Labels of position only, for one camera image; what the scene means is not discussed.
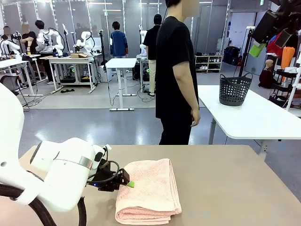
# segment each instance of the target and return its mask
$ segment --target blue shirt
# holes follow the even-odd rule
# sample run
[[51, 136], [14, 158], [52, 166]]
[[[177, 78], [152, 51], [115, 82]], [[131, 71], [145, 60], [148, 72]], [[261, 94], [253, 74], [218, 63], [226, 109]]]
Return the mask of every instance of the blue shirt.
[[121, 31], [114, 31], [110, 36], [110, 53], [114, 57], [123, 57], [126, 55], [127, 38]]

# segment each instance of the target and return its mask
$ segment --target orange object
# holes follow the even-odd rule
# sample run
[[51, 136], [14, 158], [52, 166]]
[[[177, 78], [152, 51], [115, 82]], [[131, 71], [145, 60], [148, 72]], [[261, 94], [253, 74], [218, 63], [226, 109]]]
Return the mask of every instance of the orange object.
[[293, 47], [285, 47], [283, 49], [281, 69], [285, 69], [286, 67], [290, 66], [294, 54], [295, 54], [295, 48]]

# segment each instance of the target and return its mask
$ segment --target basket handle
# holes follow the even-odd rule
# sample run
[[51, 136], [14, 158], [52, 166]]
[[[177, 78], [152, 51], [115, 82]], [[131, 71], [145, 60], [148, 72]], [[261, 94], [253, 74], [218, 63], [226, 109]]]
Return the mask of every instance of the basket handle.
[[[251, 74], [252, 75], [251, 80], [253, 80], [253, 74], [252, 73], [247, 73], [247, 74]], [[247, 74], [245, 74], [243, 77], [246, 77]]]

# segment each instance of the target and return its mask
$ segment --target black chair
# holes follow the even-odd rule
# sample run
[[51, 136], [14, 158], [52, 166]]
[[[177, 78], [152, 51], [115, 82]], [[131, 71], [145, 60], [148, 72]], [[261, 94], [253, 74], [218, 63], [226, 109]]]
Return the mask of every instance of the black chair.
[[25, 97], [23, 96], [23, 93], [21, 92], [21, 89], [19, 87], [18, 76], [4, 75], [0, 78], [0, 83], [2, 83], [6, 88], [8, 88], [16, 96], [18, 96], [19, 92], [20, 92], [23, 99], [24, 99], [24, 101], [25, 101], [25, 103], [26, 103], [25, 105], [28, 107], [27, 111], [30, 110], [30, 108], [28, 106], [28, 103], [27, 103]]

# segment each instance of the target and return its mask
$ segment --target black pants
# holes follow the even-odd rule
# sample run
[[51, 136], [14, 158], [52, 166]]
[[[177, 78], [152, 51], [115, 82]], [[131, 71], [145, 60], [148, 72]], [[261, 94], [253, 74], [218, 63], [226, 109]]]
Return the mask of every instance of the black pants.
[[163, 132], [159, 145], [188, 145], [192, 119], [187, 116], [177, 120], [161, 118]]
[[[52, 53], [40, 53], [40, 55], [41, 55], [40, 57], [47, 57], [47, 56], [52, 56]], [[45, 72], [47, 74], [48, 80], [53, 81], [49, 60], [42, 60], [42, 64], [43, 67], [45, 68]]]

